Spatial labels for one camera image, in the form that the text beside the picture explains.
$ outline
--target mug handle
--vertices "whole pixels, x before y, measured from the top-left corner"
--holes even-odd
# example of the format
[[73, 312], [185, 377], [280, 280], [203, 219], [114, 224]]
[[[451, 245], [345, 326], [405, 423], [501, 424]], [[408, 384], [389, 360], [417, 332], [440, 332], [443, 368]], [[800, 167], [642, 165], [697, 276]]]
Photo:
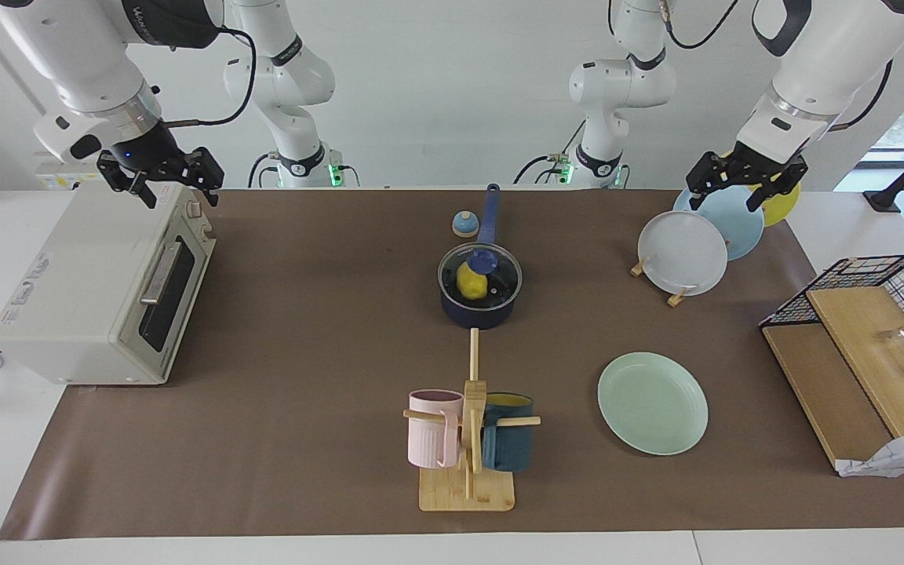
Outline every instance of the mug handle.
[[440, 468], [449, 468], [452, 465], [446, 465], [446, 461], [456, 461], [459, 457], [459, 442], [457, 441], [459, 436], [459, 415], [449, 414], [445, 410], [439, 410], [438, 412], [445, 416], [445, 432], [442, 435], [445, 448], [442, 457], [438, 459], [438, 466]]
[[483, 426], [483, 443], [480, 444], [480, 453], [485, 468], [495, 468], [495, 465], [498, 464], [496, 457], [498, 457], [498, 422], [500, 419], [500, 416], [493, 418], [488, 425]]

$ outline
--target white table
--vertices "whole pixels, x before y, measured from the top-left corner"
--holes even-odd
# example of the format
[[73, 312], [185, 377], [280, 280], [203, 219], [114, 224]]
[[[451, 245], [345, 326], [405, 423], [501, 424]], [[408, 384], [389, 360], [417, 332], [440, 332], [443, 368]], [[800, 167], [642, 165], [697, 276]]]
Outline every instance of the white table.
[[[71, 193], [65, 192], [0, 192], [0, 307], [69, 201]], [[901, 216], [875, 214], [858, 194], [806, 193], [789, 224], [816, 271], [841, 257], [904, 253]], [[0, 523], [62, 390], [8, 361], [0, 369]], [[461, 565], [466, 546], [473, 555], [508, 553], [512, 561], [527, 564], [867, 565], [904, 562], [904, 529], [0, 542], [0, 563], [308, 564], [416, 558]]]

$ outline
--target brown mat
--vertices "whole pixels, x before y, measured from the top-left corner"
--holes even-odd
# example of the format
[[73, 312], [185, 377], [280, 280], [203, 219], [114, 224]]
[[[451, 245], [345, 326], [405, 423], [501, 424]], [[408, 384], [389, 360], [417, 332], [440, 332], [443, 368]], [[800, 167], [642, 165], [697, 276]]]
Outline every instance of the brown mat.
[[[835, 476], [756, 328], [813, 276], [788, 226], [676, 310], [628, 275], [674, 198], [503, 195], [525, 282], [481, 375], [543, 418], [513, 511], [418, 511], [401, 418], [409, 391], [467, 376], [435, 271], [483, 194], [233, 192], [169, 383], [66, 390], [0, 539], [904, 526], [904, 476]], [[640, 454], [600, 417], [600, 372], [631, 351], [699, 379], [688, 453]]]

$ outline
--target white wall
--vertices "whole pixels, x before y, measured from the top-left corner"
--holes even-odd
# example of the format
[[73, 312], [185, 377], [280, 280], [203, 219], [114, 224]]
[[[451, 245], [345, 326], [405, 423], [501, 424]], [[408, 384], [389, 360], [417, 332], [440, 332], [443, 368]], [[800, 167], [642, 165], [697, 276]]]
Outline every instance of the white wall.
[[[684, 186], [703, 151], [735, 142], [776, 69], [754, 38], [751, 4], [743, 2], [706, 47], [670, 48], [679, 89], [668, 106], [628, 111], [631, 186]], [[312, 108], [320, 135], [358, 167], [366, 185], [510, 182], [528, 159], [562, 149], [581, 121], [567, 95], [571, 69], [624, 55], [607, 32], [606, 0], [291, 0], [288, 6], [305, 44], [337, 75], [334, 99]], [[678, 35], [703, 36], [725, 6], [726, 0], [681, 3]], [[13, 53], [1, 28], [0, 43]], [[220, 118], [233, 110], [222, 67], [247, 55], [233, 39], [220, 38], [204, 51], [132, 46], [129, 53], [162, 87], [167, 119]], [[16, 67], [40, 100], [54, 104], [50, 87], [24, 61]], [[858, 96], [854, 111], [875, 86]], [[29, 155], [39, 150], [29, 133], [32, 107], [15, 86], [0, 85], [0, 97], [10, 100], [0, 112], [0, 154], [9, 148], [15, 161], [0, 165], [0, 186], [31, 186]], [[903, 110], [904, 50], [875, 112], [807, 151], [807, 189], [831, 190]], [[180, 129], [177, 137], [185, 150], [211, 149], [228, 185], [242, 185], [253, 159], [273, 148], [252, 112], [221, 128]]]

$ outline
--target yellow plate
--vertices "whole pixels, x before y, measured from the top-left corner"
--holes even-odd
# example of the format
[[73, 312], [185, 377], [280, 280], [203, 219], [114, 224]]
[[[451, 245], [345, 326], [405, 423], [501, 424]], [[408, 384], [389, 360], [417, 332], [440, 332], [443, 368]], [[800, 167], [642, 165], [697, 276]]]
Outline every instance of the yellow plate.
[[[756, 190], [758, 185], [749, 186], [749, 190]], [[765, 215], [765, 226], [769, 228], [771, 225], [778, 224], [790, 214], [790, 210], [797, 204], [797, 198], [800, 197], [800, 183], [789, 194], [778, 194], [763, 203], [763, 214]]]

